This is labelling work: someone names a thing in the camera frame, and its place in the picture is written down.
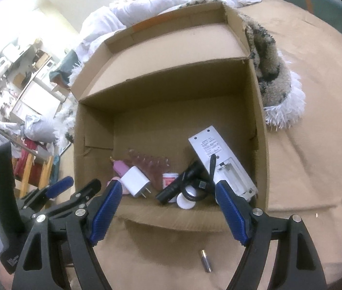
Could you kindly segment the white USB charger plug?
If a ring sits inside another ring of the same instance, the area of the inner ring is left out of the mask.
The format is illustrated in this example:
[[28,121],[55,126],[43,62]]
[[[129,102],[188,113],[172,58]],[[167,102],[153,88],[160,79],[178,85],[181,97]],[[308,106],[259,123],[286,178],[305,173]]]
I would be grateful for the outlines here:
[[151,192],[148,189],[150,180],[145,176],[145,174],[136,166],[131,167],[122,177],[121,182],[128,192],[135,198],[144,197],[146,192]]

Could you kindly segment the dark red blister pack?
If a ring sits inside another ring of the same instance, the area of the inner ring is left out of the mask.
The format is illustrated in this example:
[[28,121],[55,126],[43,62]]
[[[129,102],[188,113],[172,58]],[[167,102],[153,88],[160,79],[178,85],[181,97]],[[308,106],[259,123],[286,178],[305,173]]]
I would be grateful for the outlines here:
[[129,161],[137,166],[151,181],[152,187],[161,191],[163,189],[163,174],[170,172],[170,161],[166,157],[150,156],[136,151],[128,150]]

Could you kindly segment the white bottle red label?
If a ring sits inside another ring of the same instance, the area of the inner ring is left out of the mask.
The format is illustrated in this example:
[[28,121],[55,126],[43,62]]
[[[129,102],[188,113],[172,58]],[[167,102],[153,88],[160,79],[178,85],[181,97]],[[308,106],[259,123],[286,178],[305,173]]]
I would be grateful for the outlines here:
[[162,175],[163,189],[169,186],[172,182],[174,182],[178,178],[178,173],[164,173]]

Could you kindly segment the small silver metal cylinder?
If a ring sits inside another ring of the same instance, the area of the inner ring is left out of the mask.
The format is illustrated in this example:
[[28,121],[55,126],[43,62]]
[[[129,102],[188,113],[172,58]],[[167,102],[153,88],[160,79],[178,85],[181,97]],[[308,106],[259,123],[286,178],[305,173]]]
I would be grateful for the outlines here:
[[210,264],[209,257],[204,249],[200,250],[200,259],[201,259],[202,266],[204,267],[205,272],[211,273],[212,266]]

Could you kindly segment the white pill bottle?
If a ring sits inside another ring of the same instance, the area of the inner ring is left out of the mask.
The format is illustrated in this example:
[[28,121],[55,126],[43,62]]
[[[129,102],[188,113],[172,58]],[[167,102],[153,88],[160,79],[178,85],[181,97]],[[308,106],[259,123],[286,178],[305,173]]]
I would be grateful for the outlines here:
[[192,200],[188,199],[183,192],[180,192],[177,196],[176,203],[179,208],[183,210],[190,210],[195,207],[196,202],[194,199],[197,197],[197,191],[194,187],[188,185],[185,188],[185,192],[192,197]]

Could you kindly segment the white remote control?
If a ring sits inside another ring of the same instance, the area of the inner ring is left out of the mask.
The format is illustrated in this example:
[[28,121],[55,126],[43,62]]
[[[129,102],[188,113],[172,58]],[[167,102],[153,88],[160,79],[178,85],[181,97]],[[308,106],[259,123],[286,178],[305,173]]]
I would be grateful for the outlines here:
[[190,137],[189,143],[209,173],[211,157],[212,155],[215,156],[215,167],[213,169],[215,184],[219,181],[227,181],[235,194],[248,202],[257,195],[258,190],[254,182],[213,126],[209,126]]

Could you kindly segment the wooden chair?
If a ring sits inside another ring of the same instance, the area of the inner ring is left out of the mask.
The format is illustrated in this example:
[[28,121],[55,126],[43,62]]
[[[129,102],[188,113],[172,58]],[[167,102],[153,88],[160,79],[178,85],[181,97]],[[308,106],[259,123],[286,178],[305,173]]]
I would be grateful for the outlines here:
[[11,156],[16,179],[16,194],[23,197],[33,189],[42,189],[49,184],[54,156],[44,149],[30,149],[23,139],[0,128],[0,144],[9,142],[17,156]]

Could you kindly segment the grey stuffed bag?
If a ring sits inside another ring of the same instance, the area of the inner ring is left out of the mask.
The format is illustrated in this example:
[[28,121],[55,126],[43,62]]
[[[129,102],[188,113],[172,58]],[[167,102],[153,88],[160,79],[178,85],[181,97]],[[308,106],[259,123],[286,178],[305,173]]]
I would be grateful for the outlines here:
[[53,143],[56,140],[56,122],[43,116],[27,115],[24,135],[32,141]]

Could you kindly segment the open cardboard box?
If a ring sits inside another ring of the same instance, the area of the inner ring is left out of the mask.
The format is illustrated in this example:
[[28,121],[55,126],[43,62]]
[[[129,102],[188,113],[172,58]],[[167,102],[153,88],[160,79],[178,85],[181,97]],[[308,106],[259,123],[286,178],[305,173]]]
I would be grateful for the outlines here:
[[245,24],[211,2],[179,8],[104,40],[72,86],[75,185],[113,177],[129,150],[166,157],[174,172],[196,157],[189,139],[213,126],[267,207],[265,116]]

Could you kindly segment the furry black white blanket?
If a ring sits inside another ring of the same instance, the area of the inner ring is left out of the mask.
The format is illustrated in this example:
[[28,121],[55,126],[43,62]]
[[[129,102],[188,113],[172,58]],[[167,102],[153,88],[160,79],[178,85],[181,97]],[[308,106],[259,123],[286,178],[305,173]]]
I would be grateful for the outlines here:
[[274,37],[254,18],[227,3],[242,20],[249,55],[252,61],[268,127],[283,130],[297,124],[305,112],[306,95],[300,76],[288,67]]

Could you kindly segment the white crumpled duvet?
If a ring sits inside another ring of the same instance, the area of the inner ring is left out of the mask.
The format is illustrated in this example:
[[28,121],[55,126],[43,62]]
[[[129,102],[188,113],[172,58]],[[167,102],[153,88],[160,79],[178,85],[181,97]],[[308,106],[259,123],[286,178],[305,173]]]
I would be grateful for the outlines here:
[[[211,0],[115,0],[102,6],[84,20],[80,36],[82,41],[74,49],[80,62],[87,62],[96,49],[116,32],[129,28],[169,9]],[[218,0],[233,8],[260,3],[263,0]]]

